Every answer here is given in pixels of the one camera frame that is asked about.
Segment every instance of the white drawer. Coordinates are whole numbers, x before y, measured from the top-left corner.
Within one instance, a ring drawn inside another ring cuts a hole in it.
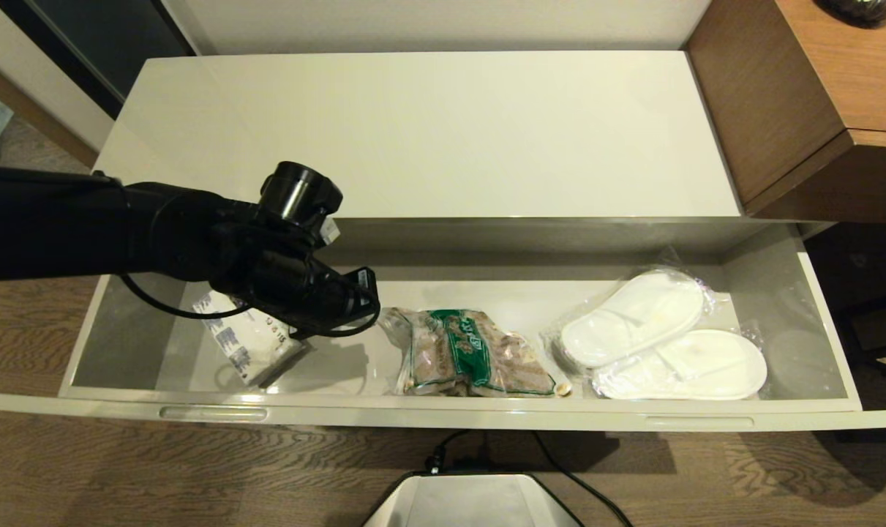
[[[387,223],[385,236],[377,237],[388,248],[395,238],[406,246],[402,231],[413,225],[392,224]],[[549,221],[540,227],[554,236],[567,231],[566,225]],[[453,225],[422,228],[439,234],[452,231]],[[387,391],[398,373],[400,352],[378,328],[341,340],[313,338],[315,350],[266,392],[246,390],[202,323],[152,310],[121,281],[102,277],[59,397],[0,395],[0,410],[175,421],[542,430],[886,427],[886,411],[862,411],[814,270],[792,226],[600,223],[589,232],[596,244],[587,242],[589,236],[574,236],[559,244],[564,253],[542,246],[523,253],[483,251],[482,231],[462,241],[443,238],[440,245],[462,244],[476,253],[366,254],[349,246],[326,256],[339,267],[373,266],[386,307],[480,308],[500,326],[534,337],[571,304],[611,287],[633,266],[653,263],[651,247],[676,244],[693,251],[686,258],[693,273],[730,296],[734,312],[727,316],[757,321],[768,364],[758,400],[600,400],[586,390],[555,400],[392,396]],[[206,291],[205,284],[177,283],[157,274],[141,279],[145,289],[182,307]]]

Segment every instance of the plastic wrap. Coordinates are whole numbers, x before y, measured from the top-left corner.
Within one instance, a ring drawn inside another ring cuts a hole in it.
[[[541,337],[602,397],[739,400],[767,378],[761,338],[740,329],[728,294],[673,266],[633,273]]]
[[[209,291],[192,307],[198,313],[222,313],[234,310],[235,303],[218,291]],[[245,386],[264,384],[271,374],[278,373],[279,366],[305,347],[289,337],[291,328],[287,324],[258,310],[202,322]]]
[[[481,311],[393,307],[379,324],[403,351],[398,394],[555,397],[570,391],[546,354]]]

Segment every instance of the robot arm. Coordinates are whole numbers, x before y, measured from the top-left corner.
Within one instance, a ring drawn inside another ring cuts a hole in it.
[[[257,204],[170,184],[124,187],[102,173],[0,168],[0,280],[121,274],[138,296],[128,273],[208,280],[298,328],[295,338],[342,337],[371,326],[380,303],[372,270],[340,274],[312,256],[341,203],[328,177],[291,162]]]

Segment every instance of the green label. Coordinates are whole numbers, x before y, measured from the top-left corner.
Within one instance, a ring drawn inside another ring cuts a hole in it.
[[[492,374],[489,347],[481,337],[476,321],[466,316],[464,310],[434,310],[429,316],[443,325],[449,351],[456,363],[456,373],[468,376],[473,386],[486,386]]]

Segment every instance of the drawer handle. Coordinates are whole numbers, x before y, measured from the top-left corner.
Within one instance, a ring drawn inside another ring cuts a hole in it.
[[[181,404],[164,406],[159,410],[161,419],[171,421],[219,421],[225,423],[256,423],[266,419],[266,408],[251,406],[196,406]]]
[[[754,428],[751,417],[679,417],[647,416],[644,423],[649,427],[668,430],[745,430]]]

